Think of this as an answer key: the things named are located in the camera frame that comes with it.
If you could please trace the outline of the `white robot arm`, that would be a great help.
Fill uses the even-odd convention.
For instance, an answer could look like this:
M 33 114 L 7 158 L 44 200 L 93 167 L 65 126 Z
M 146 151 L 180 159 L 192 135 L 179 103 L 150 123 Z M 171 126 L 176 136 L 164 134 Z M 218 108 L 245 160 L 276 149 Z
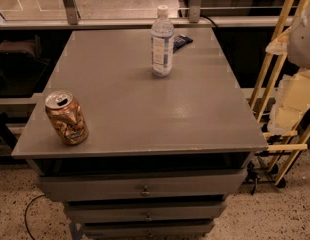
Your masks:
M 276 135 L 290 131 L 310 108 L 310 3 L 266 51 L 286 55 L 299 70 L 284 74 L 275 95 L 267 129 Z

